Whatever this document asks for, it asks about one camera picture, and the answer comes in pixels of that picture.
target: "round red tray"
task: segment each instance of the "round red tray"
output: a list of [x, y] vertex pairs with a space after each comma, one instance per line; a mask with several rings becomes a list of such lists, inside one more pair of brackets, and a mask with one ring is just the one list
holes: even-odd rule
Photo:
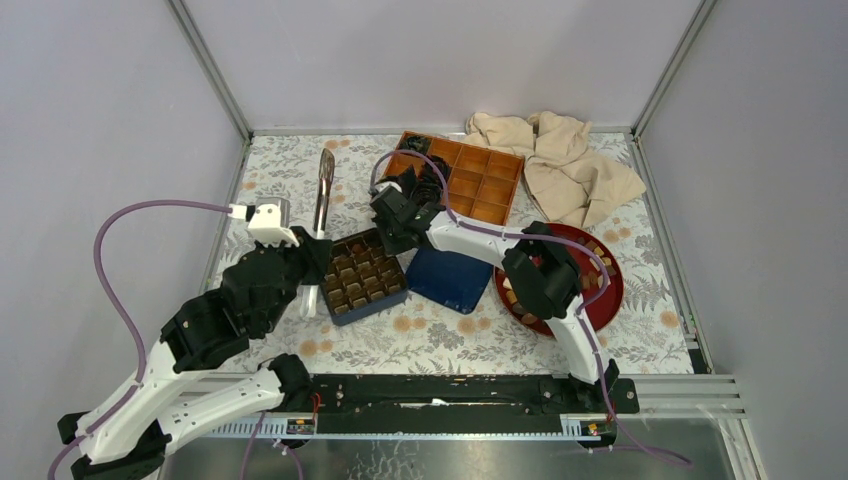
[[[595, 246], [599, 247], [603, 252], [603, 255], [599, 255], [601, 260], [608, 258], [611, 262], [611, 265], [607, 266], [607, 269], [610, 273], [610, 285], [607, 287], [607, 290], [604, 292], [601, 298], [597, 299], [594, 303], [586, 307], [586, 312], [589, 314], [589, 321], [592, 323], [592, 327], [597, 332], [598, 330], [607, 326], [609, 322], [615, 318], [615, 315], [618, 313], [618, 309], [621, 308], [621, 301], [624, 298], [624, 280], [621, 277], [621, 268], [618, 266], [618, 262], [615, 261], [615, 257], [612, 256], [609, 249], [601, 243], [600, 240], [589, 235], [588, 233], [580, 230], [576, 227], [571, 227], [568, 225], [563, 225], [561, 223], [549, 223], [548, 226], [553, 231], [554, 235], [562, 238], [566, 238], [568, 240], [572, 240], [578, 242], [582, 245], [585, 245], [587, 248], [592, 246], [592, 243]], [[583, 294], [584, 299], [590, 298], [592, 295], [597, 293], [600, 287], [597, 284], [597, 281], [592, 282], [588, 288], [584, 287], [583, 277], [590, 276], [590, 274], [594, 273], [594, 276], [601, 276], [601, 273], [592, 266], [592, 262], [589, 257], [577, 250], [573, 247], [568, 248], [568, 252], [571, 256], [577, 260], [577, 264], [580, 266], [580, 288], [581, 293]], [[506, 297], [507, 289], [503, 286], [503, 282], [506, 279], [506, 274], [504, 274], [503, 270], [499, 268], [495, 268], [495, 272], [493, 274], [495, 287], [498, 290], [498, 296], [501, 297], [501, 301], [509, 313], [518, 320], [519, 323], [524, 325], [527, 328], [535, 330], [536, 332], [541, 333], [542, 335], [547, 335], [552, 337], [554, 334], [551, 332], [550, 327], [544, 321], [537, 320], [531, 324], [525, 324], [521, 321], [522, 315], [515, 313], [512, 309], [512, 305], [509, 303], [509, 300]]]

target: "crumpled cloth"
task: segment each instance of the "crumpled cloth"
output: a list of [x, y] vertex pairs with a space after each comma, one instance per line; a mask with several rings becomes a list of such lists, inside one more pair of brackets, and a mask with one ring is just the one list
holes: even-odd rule
[[527, 120], [478, 112], [463, 142], [523, 155], [530, 195], [548, 221], [585, 228], [645, 192], [636, 172], [589, 147], [591, 127], [552, 112]]

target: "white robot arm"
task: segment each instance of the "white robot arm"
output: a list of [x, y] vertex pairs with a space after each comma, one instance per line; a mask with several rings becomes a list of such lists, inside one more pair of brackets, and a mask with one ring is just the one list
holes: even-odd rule
[[[462, 217], [466, 225], [499, 228], [504, 235], [476, 233], [458, 227], [444, 209], [416, 207], [395, 188], [380, 191], [371, 205], [389, 253], [435, 248], [503, 268], [521, 304], [553, 330], [574, 381], [599, 388], [594, 359], [598, 352], [580, 324], [588, 320], [576, 312], [582, 302], [576, 262], [562, 245], [506, 238], [520, 232], [549, 233], [544, 224], [519, 230]], [[233, 205], [231, 216], [249, 222], [256, 248], [224, 271], [220, 287], [186, 302], [165, 324], [140, 382], [133, 375], [94, 411], [60, 420], [63, 441], [77, 442], [82, 453], [71, 468], [75, 480], [142, 479], [166, 456], [237, 418], [269, 409], [308, 411], [310, 376], [297, 356], [286, 354], [239, 383], [177, 402], [191, 385], [246, 350], [250, 339], [273, 331], [299, 285], [323, 280], [332, 241], [314, 239], [302, 227], [287, 228], [287, 206], [279, 199], [263, 199], [256, 206]], [[541, 259], [541, 264], [531, 257]], [[611, 384], [618, 375], [615, 362], [601, 355]], [[92, 423], [133, 387], [137, 390], [129, 401], [89, 434]]]

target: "gray wall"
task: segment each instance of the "gray wall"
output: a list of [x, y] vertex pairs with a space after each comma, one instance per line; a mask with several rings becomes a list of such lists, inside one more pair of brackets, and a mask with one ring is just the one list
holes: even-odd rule
[[698, 0], [191, 0], [256, 128], [631, 125]]
[[774, 479], [848, 477], [846, 21], [844, 0], [720, 2], [645, 136]]
[[[164, 1], [0, 11], [0, 476], [44, 478], [55, 421], [96, 406], [136, 361], [94, 274], [97, 229], [140, 200], [225, 202], [241, 147]], [[160, 209], [106, 237], [148, 346], [196, 295], [218, 220]]]

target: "table surface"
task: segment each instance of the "table surface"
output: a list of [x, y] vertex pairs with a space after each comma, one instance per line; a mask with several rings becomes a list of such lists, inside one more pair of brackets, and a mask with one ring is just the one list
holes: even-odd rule
[[[318, 161], [325, 147], [336, 157], [327, 235], [341, 238], [371, 228], [367, 186], [371, 167], [392, 150], [399, 135], [297, 135], [255, 137], [236, 202], [279, 196], [291, 202], [291, 224], [312, 226]], [[631, 165], [620, 133], [591, 134], [596, 150]], [[523, 185], [507, 225], [543, 220]], [[643, 199], [633, 200], [589, 229], [618, 261], [624, 275], [624, 303], [598, 333], [623, 373], [691, 373], [677, 309], [662, 266], [659, 243]], [[244, 222], [231, 222], [212, 286], [221, 273], [252, 249]], [[406, 268], [414, 252], [399, 257]], [[477, 309], [462, 315], [410, 292], [409, 298], [378, 314], [335, 326], [319, 296], [318, 315], [299, 315], [295, 300], [277, 328], [231, 358], [221, 371], [255, 371], [281, 353], [297, 353], [311, 373], [545, 374], [567, 373], [565, 355], [553, 338], [516, 321], [489, 282]]]

